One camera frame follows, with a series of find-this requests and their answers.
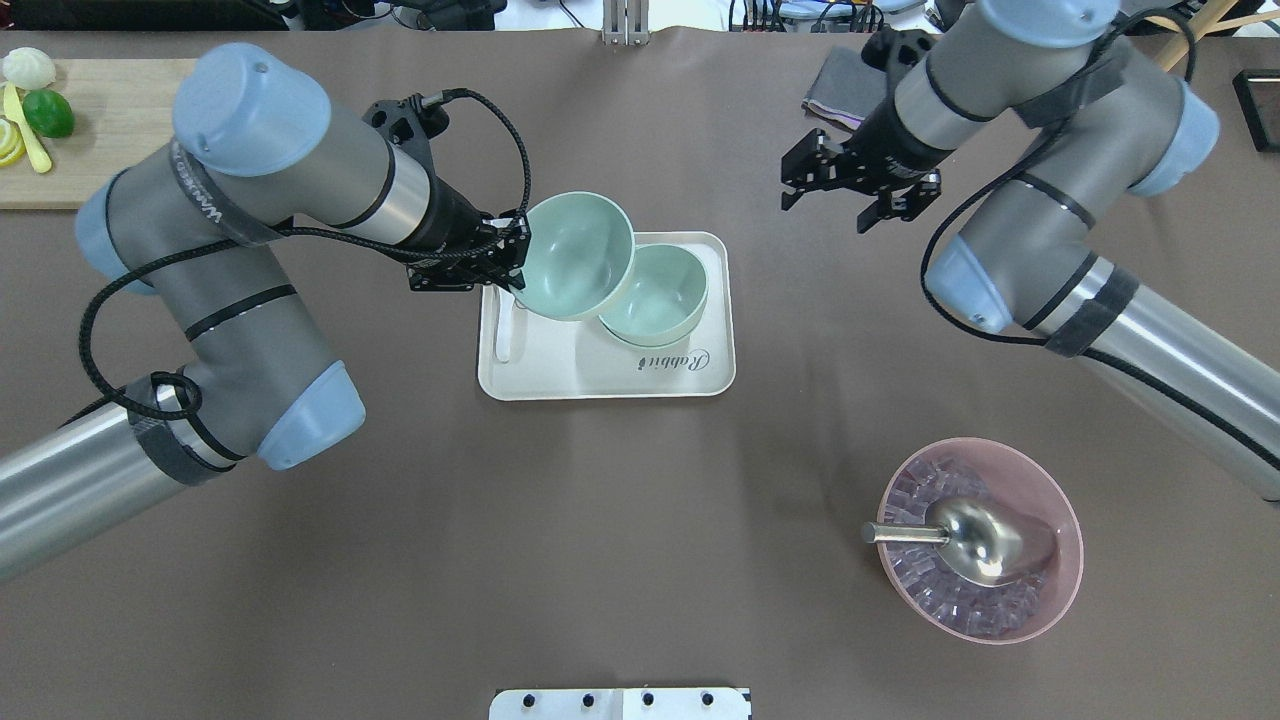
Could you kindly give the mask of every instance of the mint green bowl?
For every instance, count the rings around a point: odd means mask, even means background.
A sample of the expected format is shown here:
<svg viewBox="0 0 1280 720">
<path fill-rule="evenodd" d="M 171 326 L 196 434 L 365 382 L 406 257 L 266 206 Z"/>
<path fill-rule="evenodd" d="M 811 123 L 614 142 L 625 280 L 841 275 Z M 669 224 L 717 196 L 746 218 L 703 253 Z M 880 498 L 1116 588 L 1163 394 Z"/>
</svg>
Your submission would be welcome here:
<svg viewBox="0 0 1280 720">
<path fill-rule="evenodd" d="M 677 245 L 641 245 L 630 287 L 600 322 L 618 340 L 663 347 L 691 333 L 705 309 L 703 261 Z"/>
<path fill-rule="evenodd" d="M 622 296 L 635 260 L 627 214 L 594 192 L 564 192 L 529 210 L 525 288 L 513 295 L 553 320 L 599 315 Z"/>
</svg>

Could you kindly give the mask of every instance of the pink bowl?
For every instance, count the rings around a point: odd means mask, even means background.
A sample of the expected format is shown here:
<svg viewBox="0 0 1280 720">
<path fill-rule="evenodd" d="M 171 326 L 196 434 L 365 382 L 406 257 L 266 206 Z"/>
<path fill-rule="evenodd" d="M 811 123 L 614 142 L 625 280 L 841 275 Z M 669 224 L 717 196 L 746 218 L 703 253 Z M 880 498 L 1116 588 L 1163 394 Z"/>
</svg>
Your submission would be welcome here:
<svg viewBox="0 0 1280 720">
<path fill-rule="evenodd" d="M 886 547 L 881 544 L 878 546 L 881 564 L 884 566 L 884 573 L 893 584 L 893 589 L 918 615 L 969 642 L 1011 644 L 1029 641 L 1044 633 L 1066 615 L 1071 602 L 1075 601 L 1075 594 L 1080 591 L 1080 582 L 1084 578 L 1084 538 L 1080 536 L 1080 521 L 1075 518 L 1075 511 L 1066 500 L 1062 488 L 1034 460 L 1012 447 L 989 439 L 950 438 L 938 441 L 908 457 L 893 473 L 888 487 L 884 488 L 884 497 L 881 498 L 877 520 L 886 521 L 884 507 L 888 503 L 888 493 L 908 465 L 916 459 L 937 461 L 946 456 L 957 457 L 973 468 L 987 484 L 992 500 L 1032 518 L 1039 518 L 1056 532 L 1057 555 L 1050 560 L 1044 569 L 1044 584 L 1039 589 L 1039 609 L 1036 615 L 1028 618 L 1021 628 L 996 638 L 979 638 L 954 630 L 911 600 L 893 573 Z"/>
</svg>

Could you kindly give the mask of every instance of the wooden cutting board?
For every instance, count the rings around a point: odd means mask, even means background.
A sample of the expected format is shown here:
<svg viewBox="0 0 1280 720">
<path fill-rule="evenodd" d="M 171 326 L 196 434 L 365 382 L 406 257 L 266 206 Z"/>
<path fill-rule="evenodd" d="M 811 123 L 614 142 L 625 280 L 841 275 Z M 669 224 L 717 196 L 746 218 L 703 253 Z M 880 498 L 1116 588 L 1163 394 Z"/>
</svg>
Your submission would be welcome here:
<svg viewBox="0 0 1280 720">
<path fill-rule="evenodd" d="M 41 138 L 54 169 L 37 174 L 27 158 L 0 168 L 0 210 L 79 208 L 115 173 L 137 164 L 173 136 L 173 99 L 195 59 L 54 60 L 76 132 Z"/>
</svg>

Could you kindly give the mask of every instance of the white tray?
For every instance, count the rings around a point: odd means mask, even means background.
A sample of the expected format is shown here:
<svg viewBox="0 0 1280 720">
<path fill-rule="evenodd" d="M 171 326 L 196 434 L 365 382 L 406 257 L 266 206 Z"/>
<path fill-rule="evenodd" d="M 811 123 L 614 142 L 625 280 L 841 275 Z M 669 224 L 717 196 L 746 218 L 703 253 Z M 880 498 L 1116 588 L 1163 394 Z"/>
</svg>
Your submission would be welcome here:
<svg viewBox="0 0 1280 720">
<path fill-rule="evenodd" d="M 498 400 L 687 397 L 719 395 L 737 373 L 724 243 L 705 232 L 637 232 L 636 245 L 680 245 L 707 268 L 707 309 L 689 336 L 660 348 L 613 337 L 596 318 L 576 323 L 511 309 L 506 360 L 494 354 L 500 291 L 480 296 L 476 378 Z"/>
</svg>

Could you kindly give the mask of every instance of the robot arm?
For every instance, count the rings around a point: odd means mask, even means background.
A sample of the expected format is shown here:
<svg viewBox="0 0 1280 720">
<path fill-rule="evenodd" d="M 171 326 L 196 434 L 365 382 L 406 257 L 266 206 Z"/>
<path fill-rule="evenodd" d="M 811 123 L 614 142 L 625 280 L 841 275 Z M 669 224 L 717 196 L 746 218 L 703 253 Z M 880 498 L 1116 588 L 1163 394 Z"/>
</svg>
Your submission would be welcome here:
<svg viewBox="0 0 1280 720">
<path fill-rule="evenodd" d="M 200 59 L 174 104 L 175 140 L 76 219 L 90 263 L 159 295 L 196 360 L 0 460 L 0 579 L 251 455 L 283 470 L 362 424 L 351 378 L 266 245 L 325 232 L 284 227 L 293 215 L 403 263 L 413 290 L 524 287 L 527 182 L 515 217 L 495 219 L 431 167 L 439 105 L 467 92 L 379 102 L 362 122 L 256 46 Z"/>
<path fill-rule="evenodd" d="M 787 154 L 783 208 L 809 190 L 849 187 L 879 196 L 860 231 L 913 219 L 937 195 L 937 164 L 986 122 L 1012 108 L 1046 127 L 922 268 L 927 297 L 973 334 L 1002 340 L 995 333 L 1018 323 L 1037 336 L 1018 340 L 1097 360 L 1091 369 L 1277 502 L 1280 374 L 1084 243 L 1123 193 L 1156 195 L 1199 165 L 1219 129 L 1185 82 L 1123 37 L 1098 41 L 1117 9 L 1114 0 L 980 0 L 936 45 L 914 47 L 922 58 L 908 58 L 849 141 L 835 147 L 810 133 Z M 904 42 L 913 38 L 896 40 L 891 63 L 902 63 Z"/>
</svg>

